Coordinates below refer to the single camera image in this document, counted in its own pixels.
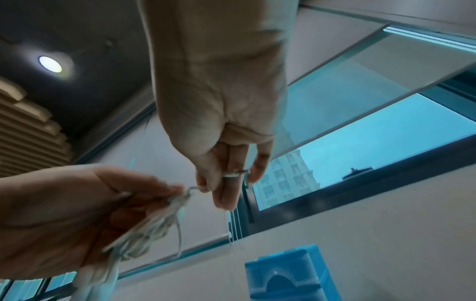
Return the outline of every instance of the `blue plastic box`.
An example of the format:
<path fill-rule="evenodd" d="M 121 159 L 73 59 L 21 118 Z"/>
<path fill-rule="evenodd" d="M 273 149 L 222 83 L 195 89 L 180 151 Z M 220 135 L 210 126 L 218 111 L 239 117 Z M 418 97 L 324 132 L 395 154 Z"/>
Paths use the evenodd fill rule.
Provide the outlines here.
<path fill-rule="evenodd" d="M 245 263 L 250 300 L 341 301 L 317 245 Z"/>

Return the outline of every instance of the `ceiling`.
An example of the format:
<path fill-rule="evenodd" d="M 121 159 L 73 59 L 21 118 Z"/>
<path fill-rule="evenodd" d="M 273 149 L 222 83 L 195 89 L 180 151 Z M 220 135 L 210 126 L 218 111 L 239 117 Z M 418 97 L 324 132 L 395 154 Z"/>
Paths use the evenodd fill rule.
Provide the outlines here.
<path fill-rule="evenodd" d="M 68 77 L 39 66 L 52 52 L 72 59 Z M 74 145 L 150 81 L 135 1 L 1 0 L 0 76 L 49 110 Z"/>

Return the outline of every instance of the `white rope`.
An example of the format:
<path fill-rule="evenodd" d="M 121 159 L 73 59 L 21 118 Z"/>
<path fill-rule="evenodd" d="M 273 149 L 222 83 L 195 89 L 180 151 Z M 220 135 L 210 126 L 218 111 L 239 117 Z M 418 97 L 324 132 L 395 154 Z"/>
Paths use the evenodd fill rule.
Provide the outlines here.
<path fill-rule="evenodd" d="M 118 279 L 121 260 L 137 258 L 145 254 L 151 244 L 164 237 L 173 224 L 177 225 L 179 241 L 176 258 L 180 257 L 182 235 L 178 212 L 188 203 L 193 189 L 196 187 L 189 188 L 183 194 L 172 196 L 165 209 L 147 216 L 142 222 L 105 247 L 103 252 L 111 252 L 107 263 L 79 269 L 72 283 L 77 287 L 77 290 L 71 296 L 70 301 L 108 300 Z"/>

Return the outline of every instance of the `recessed light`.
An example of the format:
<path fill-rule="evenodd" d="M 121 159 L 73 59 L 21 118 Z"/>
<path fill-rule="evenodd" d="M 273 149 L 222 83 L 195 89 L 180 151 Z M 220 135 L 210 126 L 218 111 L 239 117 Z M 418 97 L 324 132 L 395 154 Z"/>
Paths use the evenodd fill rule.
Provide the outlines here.
<path fill-rule="evenodd" d="M 50 57 L 42 56 L 39 57 L 38 60 L 40 61 L 41 66 L 45 67 L 51 72 L 60 73 L 61 71 L 63 71 L 63 68 L 61 68 L 60 63 Z"/>

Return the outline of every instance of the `sky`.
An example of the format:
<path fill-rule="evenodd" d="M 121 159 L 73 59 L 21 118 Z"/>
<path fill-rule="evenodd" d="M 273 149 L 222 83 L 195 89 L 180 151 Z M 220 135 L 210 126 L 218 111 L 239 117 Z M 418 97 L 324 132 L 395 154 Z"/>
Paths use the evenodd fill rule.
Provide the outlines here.
<path fill-rule="evenodd" d="M 476 122 L 415 94 L 300 147 L 321 187 L 476 133 Z"/>

